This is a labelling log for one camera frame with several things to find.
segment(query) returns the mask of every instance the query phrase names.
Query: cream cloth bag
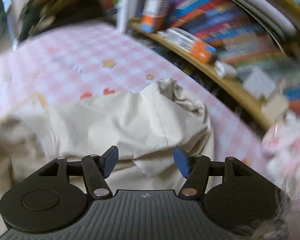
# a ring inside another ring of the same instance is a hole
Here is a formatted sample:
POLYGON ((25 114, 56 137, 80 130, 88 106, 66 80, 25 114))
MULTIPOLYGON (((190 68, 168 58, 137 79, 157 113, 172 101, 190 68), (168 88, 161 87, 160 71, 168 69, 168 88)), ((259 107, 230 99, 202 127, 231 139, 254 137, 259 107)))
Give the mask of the cream cloth bag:
MULTIPOLYGON (((7 131, 0 127, 0 198, 14 183, 57 156, 80 160, 89 154, 101 155, 112 145, 119 149, 119 162, 106 180, 113 192, 178 191, 185 179, 173 162, 175 146, 213 160, 207 107, 172 79, 154 82, 140 93, 97 96, 21 118, 21 125, 14 125, 9 132, 30 134, 30 142, 35 134, 38 140, 34 141, 40 147, 23 139, 21 147, 11 150, 4 138, 9 140, 13 135, 7 137, 7 131)), ((84 188, 79 181, 73 184, 84 188)), ((0 235, 5 230, 0 217, 0 235)))

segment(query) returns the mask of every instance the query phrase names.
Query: book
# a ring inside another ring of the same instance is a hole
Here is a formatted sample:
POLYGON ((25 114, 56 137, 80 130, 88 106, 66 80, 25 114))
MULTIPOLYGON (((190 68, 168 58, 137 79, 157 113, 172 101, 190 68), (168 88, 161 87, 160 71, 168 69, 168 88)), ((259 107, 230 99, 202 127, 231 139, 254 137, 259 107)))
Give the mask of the book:
POLYGON ((272 49, 272 50, 265 49, 265 50, 258 50, 258 51, 248 50, 248 51, 242 51, 240 54, 234 52, 225 55, 219 55, 219 57, 222 62, 226 62, 229 64, 236 64, 241 61, 247 61, 248 59, 253 57, 258 57, 258 56, 261 57, 262 55, 269 54, 269 53, 276 53, 276 52, 281 52, 281 50, 279 50, 279 48, 272 49))
POLYGON ((204 40, 214 38, 219 33, 230 32, 232 29, 238 29, 249 24, 251 24, 250 18, 247 15, 242 15, 229 21, 214 25, 210 28, 206 28, 200 32, 194 33, 193 35, 204 40))
POLYGON ((205 16, 207 18, 212 18, 212 17, 215 17, 216 15, 218 15, 219 13, 223 13, 223 12, 226 12, 226 11, 229 11, 232 9, 236 9, 236 8, 237 8, 237 6, 234 3, 228 1, 226 3, 215 6, 215 7, 211 8, 210 10, 207 10, 205 13, 205 16))
POLYGON ((251 57, 246 61, 232 63, 232 66, 235 69, 246 69, 248 66, 261 66, 263 63, 268 64, 269 62, 279 62, 280 64, 281 61, 286 61, 286 59, 287 56, 282 51, 276 51, 274 53, 266 53, 256 57, 251 57))
POLYGON ((217 32, 213 37, 202 39, 206 43, 213 43, 218 40, 228 39, 240 35, 241 33, 263 33, 264 28, 259 24, 250 24, 238 29, 224 30, 223 32, 217 32))
POLYGON ((300 64, 288 57, 281 62, 264 62, 259 65, 251 65, 246 69, 236 69, 238 77, 245 80, 256 66, 278 82, 282 88, 300 85, 300 64))
POLYGON ((178 28, 169 28, 166 31, 165 39, 185 50, 203 63, 208 63, 217 50, 203 42, 196 36, 178 28))
POLYGON ((208 1, 210 0, 185 0, 183 3, 179 4, 170 14, 170 21, 176 21, 177 19, 191 12, 195 8, 206 4, 208 1))
POLYGON ((154 33, 162 27, 169 0, 146 0, 141 19, 141 30, 147 33, 154 33))
POLYGON ((235 35, 235 36, 232 36, 232 37, 230 36, 230 37, 227 37, 227 38, 212 41, 210 43, 210 45, 214 46, 214 47, 221 47, 221 46, 226 47, 226 46, 231 46, 231 45, 235 46, 237 44, 250 41, 251 39, 254 39, 256 37, 260 37, 260 36, 263 36, 263 35, 268 35, 268 33, 266 33, 266 32, 260 32, 260 33, 243 32, 243 33, 240 33, 239 35, 235 35))
POLYGON ((192 11, 182 16, 181 18, 176 19, 174 22, 172 22, 169 28, 179 28, 183 24, 190 22, 191 20, 201 15, 204 15, 206 11, 211 10, 215 6, 220 5, 222 3, 226 3, 226 0, 211 0, 211 1, 207 0, 206 4, 201 5, 200 7, 193 9, 192 11))
POLYGON ((241 48, 251 48, 254 47, 255 50, 257 49, 273 49, 277 46, 274 44, 272 38, 269 34, 261 35, 261 36, 255 36, 254 38, 244 41, 237 44, 231 44, 224 46, 224 49, 226 51, 236 51, 240 50, 241 48))
POLYGON ((231 9, 229 11, 220 13, 213 18, 206 17, 205 15, 200 16, 200 17, 192 20, 191 22, 184 24, 182 26, 182 28, 191 34, 194 34, 197 32, 201 32, 207 28, 213 27, 215 25, 221 24, 223 22, 231 21, 234 18, 243 16, 243 15, 246 15, 246 14, 241 9, 235 8, 235 9, 231 9))

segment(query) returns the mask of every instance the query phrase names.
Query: wooden shelf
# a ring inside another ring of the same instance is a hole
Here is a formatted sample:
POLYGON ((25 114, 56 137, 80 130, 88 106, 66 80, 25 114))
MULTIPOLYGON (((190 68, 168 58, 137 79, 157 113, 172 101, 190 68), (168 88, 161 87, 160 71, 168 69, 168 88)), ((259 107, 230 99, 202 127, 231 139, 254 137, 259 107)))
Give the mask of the wooden shelf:
POLYGON ((138 18, 132 18, 130 24, 132 29, 134 29, 135 31, 148 36, 154 41, 157 41, 158 43, 167 47, 168 49, 175 52, 176 54, 190 62, 192 65, 200 69, 204 74, 206 74, 220 87, 222 87, 232 98, 234 98, 265 130, 268 130, 271 127, 272 123, 262 114, 261 103, 259 103, 252 96, 250 96, 242 88, 240 82, 220 78, 220 76, 215 71, 213 65, 207 65, 200 62, 195 57, 191 56, 189 53, 186 53, 183 49, 180 49, 173 43, 165 40, 162 36, 158 34, 149 34, 143 32, 140 29, 140 20, 138 18))

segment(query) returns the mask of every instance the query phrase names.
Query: box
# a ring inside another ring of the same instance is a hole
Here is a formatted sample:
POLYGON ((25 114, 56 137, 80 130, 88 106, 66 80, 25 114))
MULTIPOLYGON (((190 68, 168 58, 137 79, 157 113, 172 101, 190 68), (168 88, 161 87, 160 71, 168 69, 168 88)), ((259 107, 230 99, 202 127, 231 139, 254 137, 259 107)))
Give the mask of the box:
POLYGON ((178 28, 169 28, 166 31, 165 39, 185 50, 203 63, 208 63, 214 58, 217 50, 203 42, 196 36, 178 28))
POLYGON ((242 87, 255 99, 268 99, 276 90, 276 83, 258 67, 243 82, 242 87))
POLYGON ((264 114, 271 123, 277 123, 288 110, 289 103, 284 95, 277 94, 273 96, 269 102, 262 106, 262 114, 264 114))
POLYGON ((141 19, 141 30, 155 33, 160 30, 165 20, 169 0, 146 0, 141 19))

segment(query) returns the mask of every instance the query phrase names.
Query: pink checkered tablecloth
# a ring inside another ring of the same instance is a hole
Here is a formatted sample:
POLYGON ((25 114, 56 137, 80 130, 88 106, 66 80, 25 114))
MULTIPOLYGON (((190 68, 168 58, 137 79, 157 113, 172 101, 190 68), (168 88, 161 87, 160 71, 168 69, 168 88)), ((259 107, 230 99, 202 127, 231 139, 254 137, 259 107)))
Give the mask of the pink checkered tablecloth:
POLYGON ((207 104, 216 161, 235 156, 264 173, 260 139, 236 115, 173 64, 107 24, 55 29, 1 55, 0 118, 92 95, 139 92, 162 78, 176 79, 207 104))

